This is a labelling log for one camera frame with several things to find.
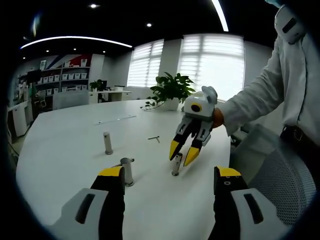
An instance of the metal cylinder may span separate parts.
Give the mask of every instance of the metal cylinder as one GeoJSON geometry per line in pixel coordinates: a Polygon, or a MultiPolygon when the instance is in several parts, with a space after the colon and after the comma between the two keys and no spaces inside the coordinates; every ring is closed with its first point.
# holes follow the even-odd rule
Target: metal cylinder
{"type": "Polygon", "coordinates": [[[105,154],[107,155],[112,154],[114,151],[112,151],[110,133],[108,131],[103,133],[103,140],[104,140],[105,154]]]}
{"type": "Polygon", "coordinates": [[[175,156],[175,158],[172,160],[172,172],[171,174],[173,176],[178,176],[179,175],[179,168],[182,160],[182,153],[178,152],[178,154],[175,156]]]}
{"type": "Polygon", "coordinates": [[[124,183],[126,186],[131,187],[134,184],[132,178],[131,160],[130,158],[124,157],[120,160],[122,167],[124,167],[124,183]]]}

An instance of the white table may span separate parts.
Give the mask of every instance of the white table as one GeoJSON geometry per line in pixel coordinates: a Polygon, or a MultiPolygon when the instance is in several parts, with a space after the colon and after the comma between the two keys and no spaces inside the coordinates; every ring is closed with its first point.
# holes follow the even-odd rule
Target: white table
{"type": "Polygon", "coordinates": [[[110,97],[110,102],[117,102],[123,100],[130,100],[131,91],[125,90],[110,90],[110,91],[90,91],[89,104],[98,103],[98,94],[104,94],[107,98],[110,97]]]}
{"type": "MultiPolygon", "coordinates": [[[[173,177],[169,150],[183,113],[143,111],[144,102],[83,105],[38,116],[21,150],[16,180],[43,225],[52,225],[61,216],[62,206],[82,188],[90,188],[102,169],[128,157],[135,158],[135,184],[125,189],[123,239],[208,238],[215,223],[214,166],[229,165],[226,129],[213,129],[198,158],[173,177]],[[104,153],[106,131],[112,155],[104,153]],[[160,143],[147,140],[154,136],[160,136],[160,143]]],[[[182,153],[190,144],[188,140],[182,153]]]]}

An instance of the led strip light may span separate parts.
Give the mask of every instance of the led strip light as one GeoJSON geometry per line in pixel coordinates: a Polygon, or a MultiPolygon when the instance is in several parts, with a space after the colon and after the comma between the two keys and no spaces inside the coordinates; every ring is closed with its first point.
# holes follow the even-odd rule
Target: led strip light
{"type": "Polygon", "coordinates": [[[219,0],[211,0],[211,1],[212,1],[213,5],[215,7],[216,12],[218,13],[218,16],[219,16],[223,31],[229,32],[227,21],[226,21],[224,12],[222,11],[222,8],[221,8],[219,0]]]}
{"type": "Polygon", "coordinates": [[[48,37],[48,38],[43,38],[43,39],[39,39],[36,41],[32,41],[27,43],[26,45],[23,45],[22,47],[20,47],[20,49],[23,49],[25,47],[28,47],[32,44],[37,44],[40,42],[44,42],[44,41],[49,41],[49,40],[55,40],[55,39],[86,39],[86,40],[97,40],[97,41],[101,41],[101,42],[106,42],[106,43],[111,43],[111,44],[118,44],[121,46],[125,46],[128,48],[132,48],[131,45],[128,44],[124,44],[121,42],[117,42],[117,41],[111,41],[111,40],[107,40],[107,39],[102,39],[102,38],[96,38],[96,37],[90,37],[90,36],[54,36],[54,37],[48,37]]]}

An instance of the window blinds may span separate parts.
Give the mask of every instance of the window blinds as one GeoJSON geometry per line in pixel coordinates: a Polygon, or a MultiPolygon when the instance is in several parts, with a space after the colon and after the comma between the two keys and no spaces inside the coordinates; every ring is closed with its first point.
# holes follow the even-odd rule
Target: window blinds
{"type": "Polygon", "coordinates": [[[229,34],[184,36],[179,73],[194,81],[194,88],[212,86],[218,99],[227,101],[243,89],[244,41],[229,34]]]}
{"type": "Polygon", "coordinates": [[[164,40],[150,42],[134,49],[127,86],[149,88],[157,85],[164,40]]]}

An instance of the ceiling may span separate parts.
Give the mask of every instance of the ceiling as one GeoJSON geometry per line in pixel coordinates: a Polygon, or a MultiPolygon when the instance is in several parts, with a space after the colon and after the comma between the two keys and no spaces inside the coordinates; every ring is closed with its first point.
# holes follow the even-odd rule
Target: ceiling
{"type": "MultiPolygon", "coordinates": [[[[19,47],[38,39],[57,36],[94,37],[135,47],[158,39],[177,39],[187,34],[224,32],[211,0],[24,2],[28,3],[19,3],[21,22],[15,31],[19,47]],[[90,8],[89,5],[92,3],[99,7],[90,8]],[[39,24],[34,37],[31,25],[35,16],[39,16],[39,24]],[[152,27],[147,27],[147,23],[151,23],[152,27]]],[[[243,36],[247,41],[273,46],[276,38],[274,29],[276,7],[264,0],[219,0],[219,2],[229,34],[243,36]]],[[[45,55],[71,53],[97,53],[116,57],[131,50],[132,48],[113,43],[61,39],[25,47],[18,51],[18,58],[33,59],[45,55]]]]}

